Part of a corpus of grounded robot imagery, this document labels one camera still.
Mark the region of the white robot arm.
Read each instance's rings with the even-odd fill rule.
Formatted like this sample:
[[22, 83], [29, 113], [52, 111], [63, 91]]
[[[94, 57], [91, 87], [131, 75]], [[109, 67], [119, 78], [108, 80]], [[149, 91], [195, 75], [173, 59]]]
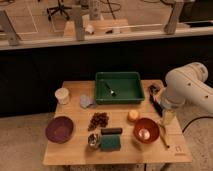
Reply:
[[205, 84], [207, 78], [207, 67], [200, 62], [170, 70], [165, 76], [166, 88], [160, 96], [160, 105], [175, 109], [189, 100], [213, 114], [213, 88]]

